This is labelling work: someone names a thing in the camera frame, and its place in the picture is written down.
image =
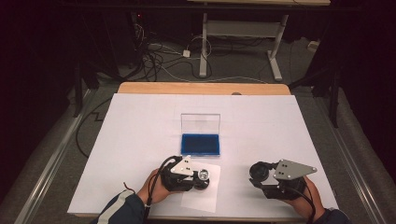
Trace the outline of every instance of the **blue tray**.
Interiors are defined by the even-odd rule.
[[[219,135],[183,133],[181,136],[181,155],[218,156]]]

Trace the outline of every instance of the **jacket sleeve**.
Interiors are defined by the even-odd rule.
[[[347,215],[338,209],[326,208],[324,214],[314,224],[352,224]]]
[[[91,224],[141,224],[144,213],[145,206],[142,200],[131,190],[125,190],[114,197]]]

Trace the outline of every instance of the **black cable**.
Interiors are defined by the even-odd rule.
[[[85,116],[85,118],[81,121],[81,123],[77,126],[77,129],[76,129],[76,144],[77,144],[77,148],[78,148],[78,151],[85,157],[85,158],[89,158],[90,156],[89,155],[87,155],[83,150],[82,150],[82,148],[81,148],[81,146],[79,145],[79,142],[78,142],[78,132],[79,132],[79,129],[81,128],[81,126],[82,126],[82,124],[84,123],[84,121],[91,115],[91,114],[93,114],[93,112],[97,109],[97,108],[99,108],[101,105],[104,105],[107,101],[110,101],[111,99],[112,99],[113,97],[110,97],[110,98],[108,98],[108,99],[106,99],[105,101],[103,101],[101,104],[99,104],[96,108],[94,108],[87,116]]]

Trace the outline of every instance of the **wire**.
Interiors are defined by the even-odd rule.
[[[209,52],[207,53],[206,57],[210,55],[210,53],[212,52],[212,45],[210,44],[209,40],[207,40],[206,38],[203,38],[201,36],[196,36],[195,38],[193,38],[190,42],[190,44],[192,44],[192,41],[196,40],[196,39],[203,39],[204,41],[206,41],[206,43],[209,45]]]
[[[93,114],[93,112],[94,112],[97,108],[99,108],[100,106],[104,105],[106,102],[110,101],[112,98],[113,98],[113,97],[110,97],[110,98],[106,99],[106,100],[103,101],[101,104],[99,104],[97,107],[95,107],[87,116],[85,116],[85,118],[84,118],[84,119],[81,121],[81,123],[77,126],[77,129],[76,129],[76,145],[77,145],[78,151],[79,151],[85,158],[87,158],[87,159],[88,159],[90,156],[87,155],[87,154],[82,150],[82,148],[81,148],[81,146],[79,145],[79,142],[78,142],[78,133],[79,133],[79,129],[81,128],[81,126],[82,126],[82,124],[84,123],[84,121],[85,121],[91,114]]]

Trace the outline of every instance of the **white paper sheet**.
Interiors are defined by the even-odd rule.
[[[216,203],[218,200],[218,186],[220,179],[220,166],[208,163],[193,162],[193,170],[206,169],[209,171],[209,186],[207,189],[191,189],[183,193],[181,206],[197,209],[201,211],[216,212]]]

